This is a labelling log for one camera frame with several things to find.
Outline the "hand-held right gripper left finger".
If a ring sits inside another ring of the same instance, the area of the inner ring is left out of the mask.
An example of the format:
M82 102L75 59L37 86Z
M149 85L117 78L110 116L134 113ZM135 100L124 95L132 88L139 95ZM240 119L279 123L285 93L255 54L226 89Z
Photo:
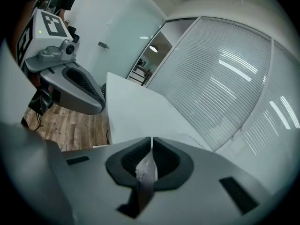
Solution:
M77 225L150 225L143 202L148 193L136 167L149 154L151 138L65 152L64 188Z

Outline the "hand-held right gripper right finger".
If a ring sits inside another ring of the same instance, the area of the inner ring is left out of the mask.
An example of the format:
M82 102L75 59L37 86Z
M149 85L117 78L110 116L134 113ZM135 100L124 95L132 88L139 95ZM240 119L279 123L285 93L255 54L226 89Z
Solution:
M252 175L223 156L164 138L170 150L190 156L194 168L177 189L157 191L140 215L146 225L257 225L271 195Z

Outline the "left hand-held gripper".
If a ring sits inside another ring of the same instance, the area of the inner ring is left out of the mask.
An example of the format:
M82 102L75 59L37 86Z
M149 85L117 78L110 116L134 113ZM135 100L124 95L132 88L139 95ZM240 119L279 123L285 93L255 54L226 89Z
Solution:
M76 44L62 20L35 9L16 44L20 69L37 90L28 107L42 115L53 104L87 115L105 109L105 98L91 74L76 63Z

